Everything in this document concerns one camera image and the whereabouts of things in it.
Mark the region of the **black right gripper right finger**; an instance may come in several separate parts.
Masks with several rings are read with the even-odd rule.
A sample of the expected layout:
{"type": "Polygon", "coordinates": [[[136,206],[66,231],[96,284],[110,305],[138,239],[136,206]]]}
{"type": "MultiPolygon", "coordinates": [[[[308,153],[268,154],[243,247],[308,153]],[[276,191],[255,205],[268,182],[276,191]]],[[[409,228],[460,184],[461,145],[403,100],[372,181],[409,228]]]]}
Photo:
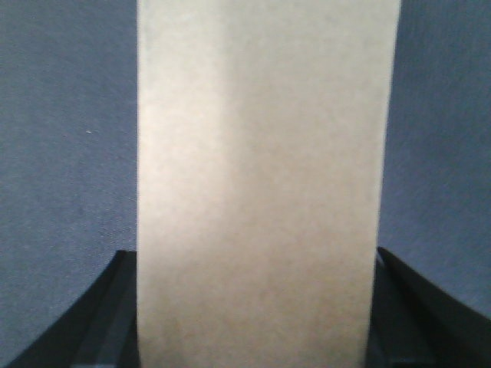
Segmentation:
{"type": "Polygon", "coordinates": [[[489,365],[490,319],[379,247],[364,366],[489,365]]]}

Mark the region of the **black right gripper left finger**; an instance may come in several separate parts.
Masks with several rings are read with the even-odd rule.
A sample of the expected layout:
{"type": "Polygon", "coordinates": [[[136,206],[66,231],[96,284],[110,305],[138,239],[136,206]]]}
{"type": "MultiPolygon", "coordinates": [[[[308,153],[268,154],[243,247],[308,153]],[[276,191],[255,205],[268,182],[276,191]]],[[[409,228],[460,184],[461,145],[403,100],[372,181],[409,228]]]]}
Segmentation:
{"type": "Polygon", "coordinates": [[[138,367],[137,253],[117,251],[96,281],[7,367],[138,367]]]}

